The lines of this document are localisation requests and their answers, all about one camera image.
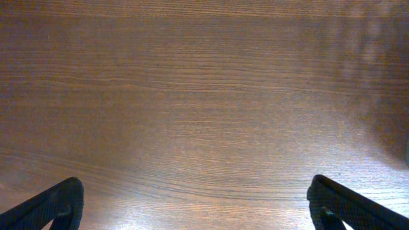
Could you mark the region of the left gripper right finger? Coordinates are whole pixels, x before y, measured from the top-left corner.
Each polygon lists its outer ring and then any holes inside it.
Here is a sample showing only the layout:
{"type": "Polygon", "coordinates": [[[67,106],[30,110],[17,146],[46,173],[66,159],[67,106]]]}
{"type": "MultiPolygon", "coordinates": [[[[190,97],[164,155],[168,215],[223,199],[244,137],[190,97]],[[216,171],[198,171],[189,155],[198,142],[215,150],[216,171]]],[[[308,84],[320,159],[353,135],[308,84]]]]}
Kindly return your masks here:
{"type": "Polygon", "coordinates": [[[408,229],[408,218],[321,174],[314,176],[307,200],[317,230],[408,229]]]}

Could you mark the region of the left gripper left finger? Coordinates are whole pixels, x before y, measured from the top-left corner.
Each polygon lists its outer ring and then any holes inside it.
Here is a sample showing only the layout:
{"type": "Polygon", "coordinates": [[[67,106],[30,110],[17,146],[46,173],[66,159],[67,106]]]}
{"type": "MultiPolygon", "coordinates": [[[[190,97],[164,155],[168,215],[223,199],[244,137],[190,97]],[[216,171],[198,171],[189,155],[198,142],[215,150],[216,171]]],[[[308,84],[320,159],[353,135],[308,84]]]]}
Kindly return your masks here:
{"type": "Polygon", "coordinates": [[[1,230],[78,230],[84,187],[71,177],[1,214],[1,230]]]}

